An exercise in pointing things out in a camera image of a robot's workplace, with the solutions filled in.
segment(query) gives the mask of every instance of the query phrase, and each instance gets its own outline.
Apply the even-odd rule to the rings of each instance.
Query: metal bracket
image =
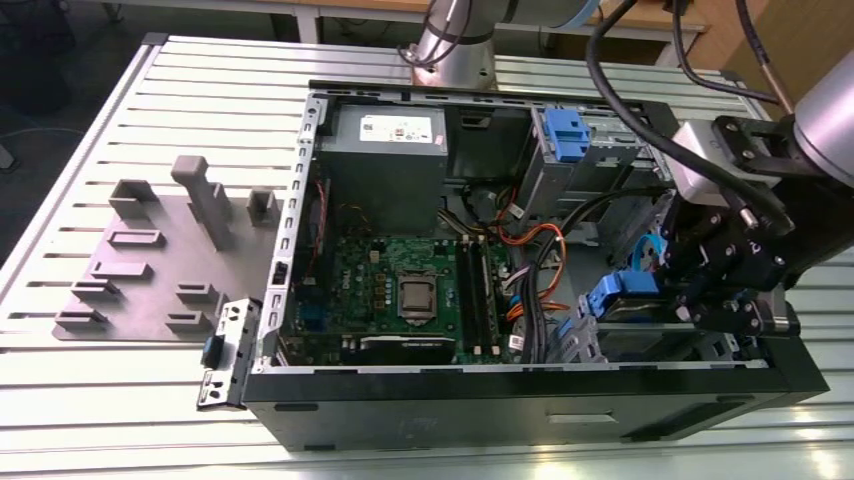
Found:
[[[252,299],[222,305],[216,334],[204,344],[201,364],[206,371],[196,410],[245,410],[242,388],[249,375],[260,310],[260,303]]]
[[[548,349],[548,363],[607,363],[597,338],[599,326],[591,315],[584,315],[571,328],[560,327]]]

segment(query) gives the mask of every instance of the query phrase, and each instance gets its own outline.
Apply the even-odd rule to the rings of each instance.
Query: cpu socket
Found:
[[[397,277],[397,316],[413,327],[436,318],[435,275]]]

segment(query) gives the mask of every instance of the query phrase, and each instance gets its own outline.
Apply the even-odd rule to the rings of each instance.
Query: ram slot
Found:
[[[473,286],[471,266],[468,264],[468,244],[456,243],[456,291],[459,295],[459,312],[463,324],[463,348],[467,352],[475,350],[477,342],[477,325],[473,313]]]
[[[492,347],[492,335],[489,332],[489,308],[487,302],[487,278],[483,270],[483,247],[479,243],[468,246],[468,269],[471,271],[472,307],[475,318],[475,331],[477,332],[477,345],[480,351],[489,352]]]
[[[487,300],[487,332],[488,332],[488,341],[489,341],[489,349],[488,352],[492,355],[500,354],[500,349],[497,347],[497,295],[500,295],[500,287],[497,282],[497,277],[495,277],[495,271],[492,266],[492,252],[489,251],[489,244],[481,243],[483,246],[483,278],[485,279],[485,300]]]

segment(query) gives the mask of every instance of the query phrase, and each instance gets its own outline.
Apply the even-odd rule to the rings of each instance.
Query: white sticker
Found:
[[[507,205],[507,211],[516,218],[521,218],[521,215],[524,215],[524,210],[521,210],[521,207],[519,207],[519,205],[516,205],[515,203]]]
[[[507,347],[511,350],[521,350],[521,348],[524,347],[524,337],[520,337],[519,335],[511,335],[509,341],[507,342]]]
[[[359,140],[363,142],[432,143],[429,117],[365,115]]]

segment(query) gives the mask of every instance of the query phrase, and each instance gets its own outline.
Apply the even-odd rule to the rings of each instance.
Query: gray floor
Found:
[[[270,17],[265,14],[133,6],[124,6],[122,14],[122,22],[110,24],[100,4],[70,4],[68,20],[77,46],[56,61],[72,88],[72,103],[57,113],[37,117],[16,114],[0,105],[0,137],[34,126],[85,131],[146,32],[274,40]],[[278,25],[282,23],[285,26],[278,33],[293,36],[288,22],[277,22]],[[420,25],[413,23],[324,19],[322,26],[324,41],[333,44],[392,47],[415,42],[420,35]],[[536,34],[531,32],[500,32],[495,42],[497,53],[525,56],[537,53]],[[20,161],[12,174],[0,174],[0,264],[26,228],[77,141],[78,136],[56,132],[0,139]]]

